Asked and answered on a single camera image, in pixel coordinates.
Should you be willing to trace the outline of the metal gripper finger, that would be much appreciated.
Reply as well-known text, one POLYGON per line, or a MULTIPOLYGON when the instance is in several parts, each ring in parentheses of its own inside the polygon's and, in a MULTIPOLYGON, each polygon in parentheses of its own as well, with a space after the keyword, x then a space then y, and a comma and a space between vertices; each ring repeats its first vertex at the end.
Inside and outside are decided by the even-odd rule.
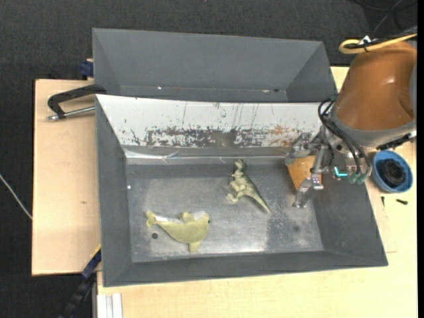
POLYGON ((320 175, 311 174, 298 187, 292 206, 297 208, 305 207, 322 190, 324 190, 324 186, 320 180, 320 175))
POLYGON ((317 135, 313 136, 310 132, 301 133, 291 144, 291 150, 285 157, 286 165, 292 165, 297 159, 315 155, 318 145, 317 135))

